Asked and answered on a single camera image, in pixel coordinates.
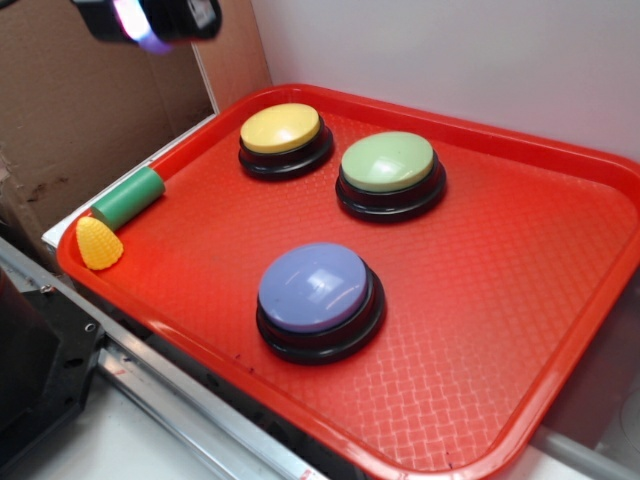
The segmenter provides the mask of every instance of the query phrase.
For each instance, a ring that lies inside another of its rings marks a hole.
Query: button
[[[340,245],[317,243],[277,259],[262,278],[259,300],[278,327],[316,333],[353,315],[366,293],[360,257]]]
[[[256,153],[282,153],[309,142],[320,130],[315,108],[285,103],[250,117],[240,129],[244,145]]]
[[[353,355],[380,331],[384,288],[354,252],[333,243],[292,250],[267,269],[256,323],[271,351],[304,365]]]
[[[366,137],[342,157],[345,179],[367,192],[393,192],[415,185],[433,167],[433,148],[407,132],[385,132]]]
[[[447,174],[431,144],[413,133],[363,138],[342,156],[336,180],[340,206],[370,222],[418,217],[444,197]]]

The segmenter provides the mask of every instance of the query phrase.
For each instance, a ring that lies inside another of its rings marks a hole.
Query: tray rim
[[[346,102],[360,109],[364,108],[367,111],[383,112],[383,116],[393,117],[394,120],[401,118],[402,122],[398,123],[400,126],[409,125],[411,122],[419,120],[420,122],[429,122],[430,126],[439,129],[438,132],[441,134],[455,131],[459,135],[460,132],[464,132],[466,143],[468,144],[465,145],[465,148],[501,157],[507,161],[518,161],[519,163],[608,185],[622,193],[635,206],[637,219],[633,234],[627,239],[626,245],[620,254],[612,260],[608,272],[601,280],[601,286],[593,292],[592,297],[584,305],[582,312],[573,321],[564,338],[559,342],[560,346],[549,357],[547,364],[539,372],[523,401],[512,412],[510,419],[489,446],[486,454],[465,466],[452,470],[425,472],[407,469],[381,453],[373,451],[371,447],[342,431],[339,426],[310,419],[307,410],[298,401],[287,398],[283,392],[274,394],[266,383],[262,381],[256,382],[255,377],[241,368],[229,368],[227,359],[219,353],[204,349],[181,332],[167,325],[151,322],[158,327],[158,333],[165,336],[179,348],[192,352],[196,360],[215,370],[216,373],[221,374],[245,393],[260,399],[262,403],[265,403],[263,399],[269,398],[269,405],[274,405],[273,409],[279,415],[282,415],[303,431],[307,431],[316,440],[337,451],[375,477],[436,480],[476,479],[496,473],[516,458],[525,448],[553,399],[570,376],[582,353],[606,319],[608,311],[640,262],[640,227],[638,224],[638,216],[640,216],[640,164],[617,155],[557,140],[544,139],[467,120],[459,120],[321,87],[290,84],[270,87],[245,97],[225,112],[202,125],[180,144],[165,152],[150,166],[163,179],[167,180],[189,163],[176,162],[174,157],[179,157],[183,149],[195,149],[198,153],[191,153],[190,155],[194,159],[197,158],[207,150],[207,145],[210,146],[217,143],[229,131],[236,128],[237,124],[233,119],[240,115],[240,112],[246,115],[247,109],[257,112],[275,103],[300,100],[300,97],[303,97],[305,101],[321,98],[323,101],[328,100],[332,105]],[[353,118],[362,121],[361,116],[354,116]],[[506,149],[509,150],[509,157],[502,153]],[[567,162],[558,162],[557,160],[556,162],[551,162],[540,155],[537,156],[537,160],[531,159],[534,153],[544,152],[553,152],[554,159],[560,156],[571,161],[568,162],[569,165],[567,165]],[[581,171],[586,166],[590,167],[588,176],[581,174]],[[114,289],[109,283],[103,281],[77,261],[74,261],[71,252],[75,242],[74,232],[77,221],[78,219],[63,234],[57,251],[58,261],[62,269],[95,293],[100,295],[106,293],[108,300],[113,301],[114,304],[134,318],[147,317],[148,315],[145,314],[145,311],[148,311],[148,307],[143,302],[127,298],[126,295],[123,295],[123,292]]]

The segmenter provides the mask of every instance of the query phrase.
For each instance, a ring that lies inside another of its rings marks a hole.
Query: round button
[[[318,333],[351,317],[366,294],[360,257],[341,245],[316,243],[278,258],[262,278],[258,300],[279,328]]]
[[[244,145],[256,153],[282,153],[309,142],[320,130],[315,108],[284,103],[250,117],[240,129]]]
[[[363,138],[342,156],[351,185],[366,192],[395,192],[424,179],[433,167],[433,148],[419,135],[385,132]]]

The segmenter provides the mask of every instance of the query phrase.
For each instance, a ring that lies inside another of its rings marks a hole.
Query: green button
[[[367,192],[395,192],[418,183],[433,167],[433,148],[419,135],[385,132],[363,138],[342,156],[351,185]]]

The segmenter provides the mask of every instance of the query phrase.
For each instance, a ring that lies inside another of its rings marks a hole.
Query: yellow button
[[[309,142],[320,130],[315,108],[301,103],[283,103],[265,108],[240,129],[245,147],[256,153],[282,153]]]

